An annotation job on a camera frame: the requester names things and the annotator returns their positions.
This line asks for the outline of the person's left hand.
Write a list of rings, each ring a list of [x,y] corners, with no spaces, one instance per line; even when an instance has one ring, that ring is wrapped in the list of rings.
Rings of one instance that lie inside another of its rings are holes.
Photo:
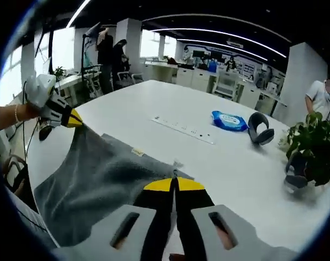
[[[40,116],[40,111],[31,104],[20,104],[17,106],[16,115],[19,121],[27,121]]]

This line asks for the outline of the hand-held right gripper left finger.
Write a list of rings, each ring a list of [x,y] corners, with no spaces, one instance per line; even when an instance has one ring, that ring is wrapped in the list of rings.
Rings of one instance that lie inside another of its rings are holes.
[[[133,205],[100,220],[85,241],[59,248],[59,260],[162,260],[171,230],[173,183],[167,178],[146,185]]]

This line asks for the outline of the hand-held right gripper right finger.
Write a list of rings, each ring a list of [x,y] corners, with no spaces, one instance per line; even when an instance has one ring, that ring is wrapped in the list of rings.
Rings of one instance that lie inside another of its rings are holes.
[[[186,260],[293,260],[296,252],[262,241],[255,227],[224,205],[215,205],[204,186],[178,177],[177,228]]]

